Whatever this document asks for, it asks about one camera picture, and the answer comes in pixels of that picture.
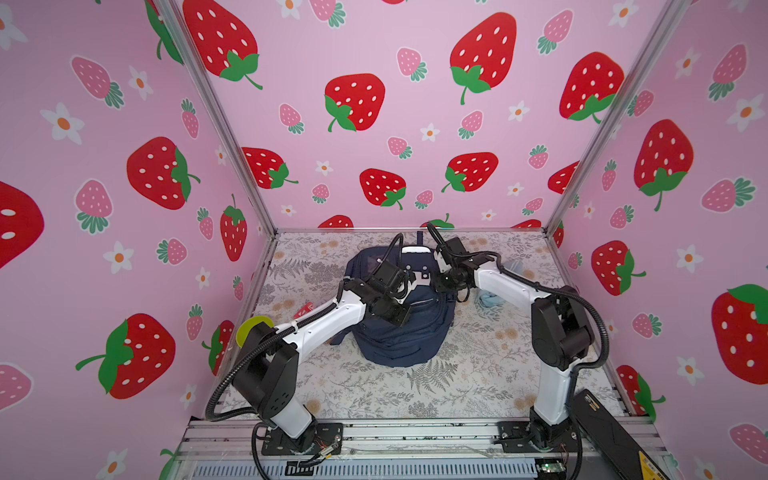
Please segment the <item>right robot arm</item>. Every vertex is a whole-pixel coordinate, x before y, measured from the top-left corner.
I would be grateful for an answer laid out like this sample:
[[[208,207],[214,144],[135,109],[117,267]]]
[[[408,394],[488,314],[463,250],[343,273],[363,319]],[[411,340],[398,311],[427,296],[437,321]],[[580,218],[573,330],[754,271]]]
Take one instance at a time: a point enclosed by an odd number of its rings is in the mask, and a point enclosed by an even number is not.
[[[569,408],[579,373],[607,361],[609,337],[600,315],[574,288],[542,285],[506,268],[496,252],[469,252],[459,238],[444,239],[433,223],[426,228],[436,242],[440,273],[432,284],[437,291],[483,290],[529,310],[531,343],[541,370],[522,439],[539,451],[554,448],[567,430],[576,429]]]

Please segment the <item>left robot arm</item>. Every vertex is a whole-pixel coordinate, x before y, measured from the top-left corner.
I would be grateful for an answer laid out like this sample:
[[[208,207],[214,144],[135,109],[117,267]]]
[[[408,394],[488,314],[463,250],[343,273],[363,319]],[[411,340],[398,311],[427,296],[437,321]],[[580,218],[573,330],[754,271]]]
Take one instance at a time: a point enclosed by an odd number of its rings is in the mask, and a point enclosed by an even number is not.
[[[335,446],[318,441],[314,415],[294,399],[301,360],[318,346],[365,320],[401,327],[410,317],[406,303],[417,283],[402,261],[404,236],[395,235],[375,267],[363,277],[345,276],[336,295],[295,321],[251,328],[232,369],[213,391],[204,418],[210,422],[255,414],[289,440],[293,453],[317,450],[303,467],[314,466]]]

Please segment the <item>navy blue student backpack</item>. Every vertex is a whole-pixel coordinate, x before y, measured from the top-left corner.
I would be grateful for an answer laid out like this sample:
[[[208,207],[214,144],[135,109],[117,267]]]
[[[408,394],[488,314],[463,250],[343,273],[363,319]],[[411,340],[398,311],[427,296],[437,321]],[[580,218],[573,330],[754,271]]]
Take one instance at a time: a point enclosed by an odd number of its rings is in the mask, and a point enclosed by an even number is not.
[[[406,318],[368,314],[360,323],[337,333],[330,341],[339,345],[352,334],[369,361],[387,367],[410,367],[428,362],[439,351],[454,319],[456,295],[438,292],[433,278],[440,274],[434,250],[423,245],[376,246],[361,250],[346,265],[345,275],[364,280],[383,280],[399,267],[415,282],[405,298]]]

